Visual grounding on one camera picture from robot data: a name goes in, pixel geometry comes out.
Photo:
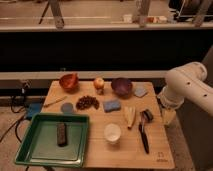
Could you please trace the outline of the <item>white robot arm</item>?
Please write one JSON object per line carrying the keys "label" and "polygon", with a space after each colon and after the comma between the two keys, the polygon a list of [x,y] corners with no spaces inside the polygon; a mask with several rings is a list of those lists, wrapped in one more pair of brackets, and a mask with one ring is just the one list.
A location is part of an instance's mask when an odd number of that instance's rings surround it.
{"label": "white robot arm", "polygon": [[207,69],[200,62],[190,62],[170,69],[165,74],[166,85],[157,95],[163,108],[162,119],[169,125],[184,99],[198,105],[213,116],[213,87],[205,83]]}

